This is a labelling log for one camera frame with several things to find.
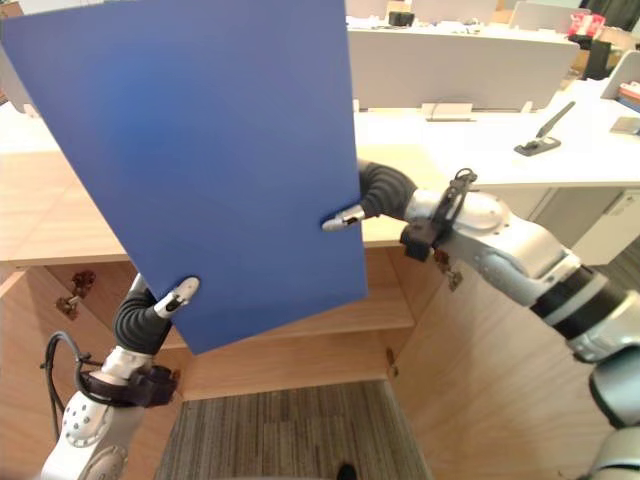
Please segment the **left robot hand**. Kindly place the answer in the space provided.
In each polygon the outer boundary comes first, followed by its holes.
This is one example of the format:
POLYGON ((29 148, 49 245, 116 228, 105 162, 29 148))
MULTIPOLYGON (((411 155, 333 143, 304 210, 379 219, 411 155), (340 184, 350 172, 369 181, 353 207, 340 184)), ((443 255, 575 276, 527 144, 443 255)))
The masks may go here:
POLYGON ((115 348, 107 356, 100 373, 119 384, 136 371, 149 370, 172 327, 172 317, 190 303, 200 287, 197 276, 188 276, 156 299, 138 273, 118 307, 113 321, 115 348))

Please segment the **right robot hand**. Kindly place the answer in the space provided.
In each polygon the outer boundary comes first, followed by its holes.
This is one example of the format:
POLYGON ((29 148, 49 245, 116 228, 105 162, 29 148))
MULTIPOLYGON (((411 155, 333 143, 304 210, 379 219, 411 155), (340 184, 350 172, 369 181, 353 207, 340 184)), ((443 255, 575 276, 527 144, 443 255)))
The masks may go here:
POLYGON ((407 175, 383 164, 359 160, 358 174, 360 199, 324 220, 323 231, 340 231, 379 216, 407 223, 430 218, 442 197, 437 191, 418 188, 407 175))

